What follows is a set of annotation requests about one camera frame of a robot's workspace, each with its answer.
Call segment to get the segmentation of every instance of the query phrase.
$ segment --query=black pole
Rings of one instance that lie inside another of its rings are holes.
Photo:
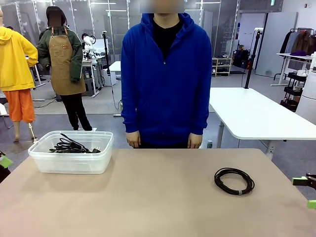
[[[108,59],[108,48],[107,48],[107,41],[106,41],[106,35],[105,31],[102,32],[103,40],[104,40],[104,48],[105,48],[105,58],[107,60],[107,74],[110,75],[110,65],[109,65],[109,59]]]
[[[250,68],[248,70],[245,89],[249,89],[248,86],[249,86],[250,76],[251,76],[251,72],[252,72],[253,62],[254,62],[255,57],[256,57],[256,51],[257,51],[257,47],[258,47],[259,38],[260,38],[260,31],[257,32],[255,46],[253,47],[253,53],[252,53],[251,59],[250,59]]]

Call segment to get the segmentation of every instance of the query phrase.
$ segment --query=mannequin in yellow hoodie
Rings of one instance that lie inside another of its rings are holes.
[[[30,67],[37,60],[37,49],[18,32],[3,26],[3,12],[0,10],[0,89],[9,102],[9,115],[15,130],[14,142],[20,140],[20,121],[32,123],[35,120],[30,90],[35,85]]]

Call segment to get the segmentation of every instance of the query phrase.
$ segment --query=open door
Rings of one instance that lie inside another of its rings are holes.
[[[256,74],[273,78],[281,72],[283,59],[278,56],[284,38],[290,29],[295,28],[297,12],[273,12],[268,14],[262,39]]]

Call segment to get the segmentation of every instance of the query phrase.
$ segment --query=neck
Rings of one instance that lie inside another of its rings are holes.
[[[180,19],[178,13],[172,14],[154,14],[154,21],[162,28],[170,28],[179,23]]]

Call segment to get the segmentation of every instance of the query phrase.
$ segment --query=black shirt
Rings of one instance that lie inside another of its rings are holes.
[[[169,50],[176,39],[177,33],[181,30],[183,22],[180,20],[179,23],[170,28],[163,28],[160,27],[154,20],[153,20],[153,27],[154,27],[154,41],[158,45],[158,47],[162,51],[162,55],[164,60],[166,60]]]

